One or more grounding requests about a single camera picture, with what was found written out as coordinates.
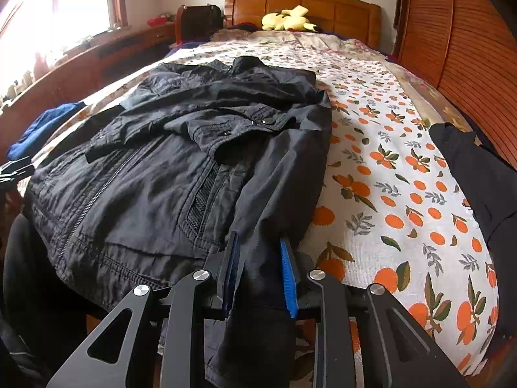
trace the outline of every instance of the wooden headboard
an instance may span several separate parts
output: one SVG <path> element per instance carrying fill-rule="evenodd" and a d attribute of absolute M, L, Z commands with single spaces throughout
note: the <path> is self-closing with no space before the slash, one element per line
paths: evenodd
<path fill-rule="evenodd" d="M 308 8 L 309 21 L 323 30 L 378 47 L 381 8 L 361 0 L 225 0 L 224 25 L 253 23 L 262 27 L 265 14 L 297 5 Z"/>

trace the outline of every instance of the window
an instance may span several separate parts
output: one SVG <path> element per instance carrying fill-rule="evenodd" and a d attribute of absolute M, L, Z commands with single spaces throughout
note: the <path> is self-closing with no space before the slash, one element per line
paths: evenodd
<path fill-rule="evenodd" d="M 117 0 L 10 0 L 0 14 L 0 93 L 32 71 L 35 54 L 53 65 L 85 38 L 125 25 Z"/>

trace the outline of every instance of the metal bolt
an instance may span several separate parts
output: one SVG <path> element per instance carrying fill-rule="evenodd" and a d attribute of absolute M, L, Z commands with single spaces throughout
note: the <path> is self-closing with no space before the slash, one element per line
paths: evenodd
<path fill-rule="evenodd" d="M 309 277 L 313 280 L 323 280 L 326 274 L 321 270 L 313 270 L 309 273 Z"/>
<path fill-rule="evenodd" d="M 206 270 L 199 270 L 194 273 L 194 280 L 203 281 L 210 277 L 210 273 Z"/>
<path fill-rule="evenodd" d="M 384 293 L 384 286 L 378 285 L 377 283 L 370 286 L 370 292 L 374 295 L 382 295 Z"/>
<path fill-rule="evenodd" d="M 133 293 L 134 293 L 136 296 L 144 296 L 144 295 L 146 295 L 147 293 L 149 293 L 149 286 L 148 286 L 148 285 L 139 285 L 139 286 L 136 286 L 136 287 L 133 289 Z"/>

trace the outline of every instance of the blue cloth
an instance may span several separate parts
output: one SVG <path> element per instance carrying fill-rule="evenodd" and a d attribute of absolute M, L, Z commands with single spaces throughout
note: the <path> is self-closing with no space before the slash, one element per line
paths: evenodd
<path fill-rule="evenodd" d="M 197 48 L 200 45 L 206 44 L 208 41 L 194 41 L 194 42 L 185 42 L 184 44 L 178 45 L 177 47 L 172 48 L 169 53 L 164 57 L 167 58 L 171 56 L 172 54 L 177 53 L 180 49 L 192 49 Z"/>
<path fill-rule="evenodd" d="M 7 159 L 18 160 L 25 156 L 34 156 L 45 146 L 54 131 L 85 106 L 84 102 L 65 103 L 43 112 L 7 150 Z"/>

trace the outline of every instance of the yellow plush toy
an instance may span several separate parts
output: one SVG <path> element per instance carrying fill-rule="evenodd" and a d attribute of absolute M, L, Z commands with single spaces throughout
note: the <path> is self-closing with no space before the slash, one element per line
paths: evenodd
<path fill-rule="evenodd" d="M 269 13 L 262 18 L 263 30 L 284 30 L 285 18 L 287 16 L 280 13 Z"/>
<path fill-rule="evenodd" d="M 282 13 L 269 13 L 262 18 L 263 30 L 310 30 L 319 32 L 320 29 L 304 17 L 308 9 L 300 5 L 293 10 L 282 10 Z"/>

